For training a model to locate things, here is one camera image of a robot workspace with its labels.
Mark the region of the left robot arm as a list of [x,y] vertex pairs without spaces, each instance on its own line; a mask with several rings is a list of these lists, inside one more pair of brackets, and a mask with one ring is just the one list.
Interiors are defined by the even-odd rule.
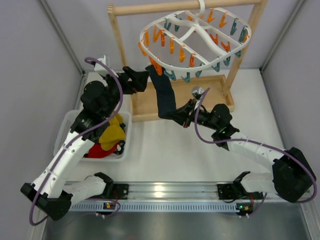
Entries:
[[107,129],[119,111],[123,96],[137,92],[134,78],[128,73],[107,74],[106,84],[88,83],[80,100],[83,109],[67,134],[65,142],[47,168],[32,183],[24,183],[21,193],[54,221],[63,218],[75,204],[91,197],[109,197],[114,181],[102,172],[66,185],[72,171]]

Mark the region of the dark navy sock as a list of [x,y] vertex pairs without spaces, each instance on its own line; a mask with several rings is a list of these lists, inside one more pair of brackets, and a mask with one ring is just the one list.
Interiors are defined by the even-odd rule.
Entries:
[[153,65],[145,67],[156,91],[158,117],[169,119],[170,113],[177,110],[175,93],[170,79],[163,73],[158,75]]

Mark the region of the red santa sock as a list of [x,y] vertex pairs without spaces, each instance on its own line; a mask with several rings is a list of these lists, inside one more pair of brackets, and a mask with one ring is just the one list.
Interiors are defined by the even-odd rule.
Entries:
[[95,144],[86,154],[87,158],[93,158],[93,159],[102,159],[105,158],[111,154],[113,154],[117,150],[117,143],[115,144]]

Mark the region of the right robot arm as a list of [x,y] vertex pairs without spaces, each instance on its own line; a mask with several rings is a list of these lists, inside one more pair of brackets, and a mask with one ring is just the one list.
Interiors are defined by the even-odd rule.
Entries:
[[242,172],[232,182],[236,193],[274,193],[287,202],[303,203],[302,196],[312,189],[307,201],[316,197],[317,177],[300,149],[281,149],[249,138],[231,124],[233,117],[226,104],[218,103],[212,110],[202,106],[209,92],[207,89],[196,86],[192,89],[192,98],[177,107],[175,92],[166,73],[158,74],[153,65],[148,65],[142,75],[141,83],[135,89],[146,91],[147,79],[151,80],[155,89],[156,115],[160,119],[174,121],[183,128],[194,124],[195,133],[202,142],[243,155],[268,170],[265,173]]

